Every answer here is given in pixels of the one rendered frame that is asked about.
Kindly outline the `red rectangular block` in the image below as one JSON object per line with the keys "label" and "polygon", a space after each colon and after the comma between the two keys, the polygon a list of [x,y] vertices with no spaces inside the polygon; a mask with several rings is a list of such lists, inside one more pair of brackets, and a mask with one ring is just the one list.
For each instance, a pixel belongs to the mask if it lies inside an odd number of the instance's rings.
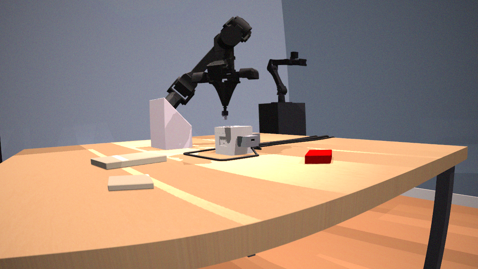
{"label": "red rectangular block", "polygon": [[309,150],[305,155],[305,164],[330,164],[332,150]]}

